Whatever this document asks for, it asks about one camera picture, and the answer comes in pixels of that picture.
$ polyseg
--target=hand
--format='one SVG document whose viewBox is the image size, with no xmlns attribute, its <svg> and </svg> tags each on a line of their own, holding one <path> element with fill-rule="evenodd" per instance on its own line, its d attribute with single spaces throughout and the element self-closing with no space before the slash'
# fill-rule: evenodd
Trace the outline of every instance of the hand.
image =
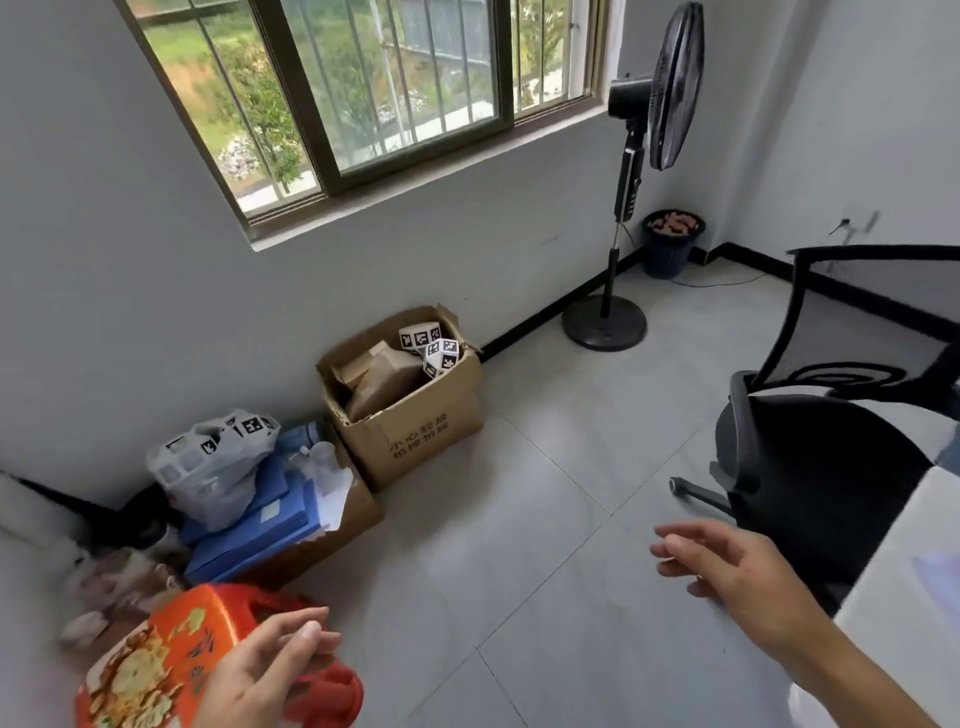
<svg viewBox="0 0 960 728">
<path fill-rule="evenodd" d="M 253 630 L 213 671 L 193 728 L 276 728 L 297 678 L 333 663 L 340 634 L 321 627 L 328 615 L 302 609 Z"/>
<path fill-rule="evenodd" d="M 804 582 L 766 536 L 720 521 L 669 523 L 650 551 L 662 576 L 697 576 L 686 590 L 719 599 L 747 637 L 796 679 L 844 641 Z"/>
</svg>

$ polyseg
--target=electric fan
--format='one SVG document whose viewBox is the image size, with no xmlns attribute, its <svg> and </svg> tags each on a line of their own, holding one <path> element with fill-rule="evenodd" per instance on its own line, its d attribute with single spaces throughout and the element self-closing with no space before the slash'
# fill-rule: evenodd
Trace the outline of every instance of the electric fan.
<svg viewBox="0 0 960 728">
<path fill-rule="evenodd" d="M 670 18 L 654 75 L 611 83 L 608 113 L 626 120 L 627 143 L 613 208 L 616 231 L 607 281 L 602 295 L 572 304 L 562 317 L 566 335 L 583 347 L 620 352 L 636 346 L 646 335 L 647 319 L 640 307 L 613 294 L 620 229 L 634 215 L 644 136 L 649 136 L 650 166 L 657 170 L 672 167 L 693 119 L 703 71 L 704 7 L 684 3 Z"/>
</svg>

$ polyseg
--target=gray tiled floor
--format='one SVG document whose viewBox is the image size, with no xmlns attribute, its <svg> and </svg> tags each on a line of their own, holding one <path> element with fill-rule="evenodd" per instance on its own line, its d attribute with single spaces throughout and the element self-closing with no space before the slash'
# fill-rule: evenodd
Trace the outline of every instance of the gray tiled floor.
<svg viewBox="0 0 960 728">
<path fill-rule="evenodd" d="M 746 280 L 727 261 L 693 283 Z M 362 728 L 789 725 L 788 680 L 716 607 L 657 577 L 653 527 L 715 513 L 667 478 L 708 475 L 730 374 L 757 368 L 789 286 L 618 293 L 650 332 L 613 354 L 555 320 L 486 367 L 486 426 L 384 495 L 387 519 L 295 585 L 330 604 Z M 952 423 L 881 414 L 928 454 Z"/>
</svg>

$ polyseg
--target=trash bin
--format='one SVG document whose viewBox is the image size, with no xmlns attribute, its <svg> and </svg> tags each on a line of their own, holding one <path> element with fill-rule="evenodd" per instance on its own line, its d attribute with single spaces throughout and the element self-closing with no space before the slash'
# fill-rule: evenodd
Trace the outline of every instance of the trash bin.
<svg viewBox="0 0 960 728">
<path fill-rule="evenodd" d="M 706 229 L 707 223 L 699 216 L 679 209 L 659 209 L 643 218 L 640 239 L 647 250 L 643 261 L 647 275 L 655 279 L 676 278 Z"/>
</svg>

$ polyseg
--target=window frame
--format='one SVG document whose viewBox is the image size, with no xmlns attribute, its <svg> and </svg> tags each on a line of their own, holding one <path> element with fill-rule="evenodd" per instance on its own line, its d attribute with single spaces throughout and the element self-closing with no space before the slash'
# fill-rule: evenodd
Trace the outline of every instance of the window frame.
<svg viewBox="0 0 960 728">
<path fill-rule="evenodd" d="M 456 152 L 469 152 L 479 142 L 486 142 L 504 133 L 537 131 L 555 121 L 595 106 L 602 95 L 599 87 L 603 78 L 606 50 L 607 14 L 609 0 L 588 0 L 587 56 L 585 59 L 584 90 L 581 96 L 573 99 L 560 98 L 538 104 L 515 114 L 514 112 L 514 73 L 513 63 L 515 44 L 511 24 L 512 6 L 518 7 L 518 0 L 489 0 L 489 23 L 492 42 L 492 71 L 494 90 L 494 116 L 480 123 L 474 123 L 461 130 L 445 133 L 439 138 L 423 142 L 413 147 L 391 152 L 384 158 L 374 158 L 370 162 L 358 165 L 354 169 L 341 171 L 333 155 L 326 134 L 320 109 L 314 100 L 313 91 L 306 77 L 306 71 L 300 60 L 300 52 L 294 41 L 293 32 L 287 22 L 281 0 L 224 0 L 223 3 L 199 5 L 157 13 L 144 22 L 138 19 L 127 0 L 114 0 L 127 26 L 154 69 L 160 85 L 169 97 L 180 121 L 186 127 L 194 145 L 204 159 L 227 202 L 236 215 L 248 238 L 255 241 L 267 235 L 284 231 L 301 224 L 309 218 L 321 214 L 340 203 L 350 193 L 363 192 L 371 185 L 400 172 L 424 165 L 426 162 L 451 155 Z M 258 31 L 267 56 L 273 66 L 277 82 L 300 133 L 303 151 L 312 165 L 318 181 L 318 188 L 304 194 L 296 200 L 248 214 L 244 212 L 229 188 L 227 180 L 218 167 L 211 152 L 206 148 L 200 133 L 187 111 L 183 101 L 174 89 L 162 63 L 156 56 L 145 29 L 160 25 L 157 22 L 193 20 L 198 15 L 206 17 L 220 12 L 223 5 L 249 7 L 253 24 Z M 566 52 L 569 51 L 570 31 L 566 36 Z"/>
</svg>

